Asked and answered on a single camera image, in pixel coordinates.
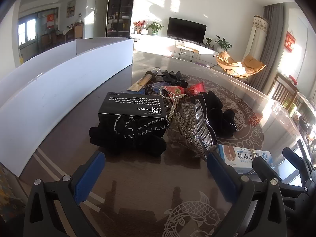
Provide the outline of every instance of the red poster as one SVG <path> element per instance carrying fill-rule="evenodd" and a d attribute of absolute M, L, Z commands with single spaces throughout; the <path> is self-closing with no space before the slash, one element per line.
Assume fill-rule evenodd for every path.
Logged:
<path fill-rule="evenodd" d="M 54 14 L 48 14 L 47 15 L 47 28 L 53 28 L 54 27 Z"/>
<path fill-rule="evenodd" d="M 289 50 L 289 52 L 293 51 L 295 45 L 295 38 L 287 31 L 285 38 L 285 48 Z"/>

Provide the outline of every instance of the window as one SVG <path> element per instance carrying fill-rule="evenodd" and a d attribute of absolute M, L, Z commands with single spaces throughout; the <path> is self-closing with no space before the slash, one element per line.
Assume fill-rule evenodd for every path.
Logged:
<path fill-rule="evenodd" d="M 19 46 L 27 44 L 28 42 L 36 39 L 36 19 L 26 17 L 19 21 L 18 34 Z"/>
<path fill-rule="evenodd" d="M 25 23 L 19 25 L 19 45 L 25 43 Z"/>

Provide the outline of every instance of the gray curtain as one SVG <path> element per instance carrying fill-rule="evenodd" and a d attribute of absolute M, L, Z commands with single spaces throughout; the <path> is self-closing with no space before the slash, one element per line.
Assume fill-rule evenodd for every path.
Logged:
<path fill-rule="evenodd" d="M 249 81 L 250 86 L 261 92 L 270 75 L 281 40 L 284 18 L 283 3 L 265 6 L 263 17 L 269 22 L 267 38 L 260 58 L 260 61 L 265 64 L 266 67 L 255 74 Z"/>

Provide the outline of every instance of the green plant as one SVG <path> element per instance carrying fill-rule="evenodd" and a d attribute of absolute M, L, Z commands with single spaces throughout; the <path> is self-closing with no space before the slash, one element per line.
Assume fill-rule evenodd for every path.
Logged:
<path fill-rule="evenodd" d="M 147 28 L 150 28 L 152 30 L 153 34 L 155 34 L 158 32 L 158 30 L 161 30 L 163 28 L 163 26 L 159 22 L 154 21 L 153 23 L 148 25 Z"/>
<path fill-rule="evenodd" d="M 226 51 L 229 51 L 230 48 L 233 47 L 229 42 L 226 42 L 225 38 L 222 40 L 219 36 L 217 36 L 217 39 L 214 42 L 218 43 L 218 45 Z"/>
<path fill-rule="evenodd" d="M 206 43 L 210 43 L 210 42 L 212 42 L 212 39 L 211 39 L 211 38 L 209 38 L 209 37 L 206 37 L 205 39 L 206 39 Z"/>

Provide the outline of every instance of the black flower hair accessory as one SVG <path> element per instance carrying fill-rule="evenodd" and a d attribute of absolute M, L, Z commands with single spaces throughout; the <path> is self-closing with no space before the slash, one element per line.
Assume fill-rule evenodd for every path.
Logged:
<path fill-rule="evenodd" d="M 169 83 L 171 86 L 180 86 L 183 88 L 188 87 L 188 83 L 186 82 L 186 76 L 182 75 L 180 71 L 178 71 L 176 74 L 173 71 L 168 72 L 167 70 L 165 72 L 161 73 L 162 79 Z"/>

